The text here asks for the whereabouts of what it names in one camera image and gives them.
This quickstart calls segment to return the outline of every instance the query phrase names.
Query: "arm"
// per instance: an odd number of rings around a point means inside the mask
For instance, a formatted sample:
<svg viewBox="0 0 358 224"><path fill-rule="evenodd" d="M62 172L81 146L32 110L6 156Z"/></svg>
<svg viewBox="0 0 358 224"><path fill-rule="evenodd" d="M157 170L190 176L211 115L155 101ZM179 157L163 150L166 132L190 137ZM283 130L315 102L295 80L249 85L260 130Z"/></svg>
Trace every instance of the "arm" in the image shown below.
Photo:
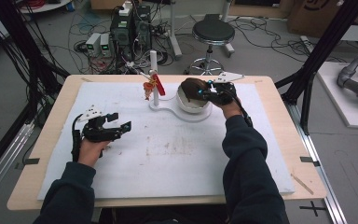
<svg viewBox="0 0 358 224"><path fill-rule="evenodd" d="M90 223L94 208L93 168L101 150L109 142L91 143L84 139L78 162L66 163L61 179L52 184L34 223Z"/></svg>
<svg viewBox="0 0 358 224"><path fill-rule="evenodd" d="M221 108L227 119L223 185L231 223L282 223L284 203L265 162L266 141L246 125L235 104Z"/></svg>

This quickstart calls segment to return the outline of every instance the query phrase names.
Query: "bowl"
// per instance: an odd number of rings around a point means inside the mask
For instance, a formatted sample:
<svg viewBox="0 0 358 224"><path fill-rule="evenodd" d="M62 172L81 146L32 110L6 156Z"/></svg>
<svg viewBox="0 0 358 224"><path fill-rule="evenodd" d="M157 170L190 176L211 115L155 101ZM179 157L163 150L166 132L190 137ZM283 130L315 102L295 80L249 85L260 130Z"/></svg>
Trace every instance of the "bowl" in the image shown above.
<svg viewBox="0 0 358 224"><path fill-rule="evenodd" d="M197 114L205 110L211 102L200 101L191 99L190 102L187 100L185 93L182 90L182 87L179 86L176 93L176 100L181 109L185 110L187 113Z"/></svg>

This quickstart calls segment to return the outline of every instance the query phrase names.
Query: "black metal pole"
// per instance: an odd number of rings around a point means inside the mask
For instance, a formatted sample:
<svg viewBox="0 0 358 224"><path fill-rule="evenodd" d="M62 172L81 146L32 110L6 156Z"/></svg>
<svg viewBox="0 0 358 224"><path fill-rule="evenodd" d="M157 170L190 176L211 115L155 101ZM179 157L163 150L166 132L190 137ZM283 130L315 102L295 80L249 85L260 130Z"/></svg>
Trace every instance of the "black metal pole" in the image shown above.
<svg viewBox="0 0 358 224"><path fill-rule="evenodd" d="M301 93L307 90L303 97L303 109L301 111L301 127L308 133L308 117L310 112L310 97L312 81L317 71L330 55L338 41L345 35L353 21L358 16L358 0L346 0L341 6L335 18L331 21L327 30L319 40L315 49L305 61L303 67L295 74L278 81L275 85L280 88L292 81L288 91L282 95L282 99L289 104L295 104Z"/></svg>

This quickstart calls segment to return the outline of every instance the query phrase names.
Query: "white paper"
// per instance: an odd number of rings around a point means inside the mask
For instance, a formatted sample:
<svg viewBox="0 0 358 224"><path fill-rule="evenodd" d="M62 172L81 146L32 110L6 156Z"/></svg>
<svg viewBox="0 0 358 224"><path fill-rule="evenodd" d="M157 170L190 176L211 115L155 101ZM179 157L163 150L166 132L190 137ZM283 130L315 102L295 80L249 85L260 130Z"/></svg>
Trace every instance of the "white paper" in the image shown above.
<svg viewBox="0 0 358 224"><path fill-rule="evenodd" d="M235 85L255 128L266 138L267 163L279 191L294 192L255 85ZM176 94L178 86L164 84L168 98ZM222 179L228 158L221 147L226 134L221 109L214 106L206 120L188 123L170 111L150 109L142 83L86 82L51 155L38 200L44 199L52 181L61 177L65 164L72 159L72 122L91 105L103 114L118 112L119 119L105 123L105 128L132 122L132 130L111 143L97 161L92 185L96 198L224 195ZM85 123L77 123L76 128L81 130Z"/></svg>

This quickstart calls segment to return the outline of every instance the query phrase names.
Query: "power supply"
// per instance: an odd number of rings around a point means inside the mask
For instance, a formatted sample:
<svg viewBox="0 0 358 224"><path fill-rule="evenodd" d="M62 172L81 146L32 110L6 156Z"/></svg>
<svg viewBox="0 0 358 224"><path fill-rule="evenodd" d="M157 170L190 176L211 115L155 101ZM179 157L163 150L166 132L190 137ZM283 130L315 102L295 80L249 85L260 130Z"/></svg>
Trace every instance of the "power supply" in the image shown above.
<svg viewBox="0 0 358 224"><path fill-rule="evenodd" d="M101 53L101 34L92 34L86 42L87 50L90 57L98 57Z"/></svg>
<svg viewBox="0 0 358 224"><path fill-rule="evenodd" d="M138 46L144 50L152 48L150 6L138 6L134 12Z"/></svg>
<svg viewBox="0 0 358 224"><path fill-rule="evenodd" d="M101 51L104 58L112 57L112 44L110 34L101 34Z"/></svg>

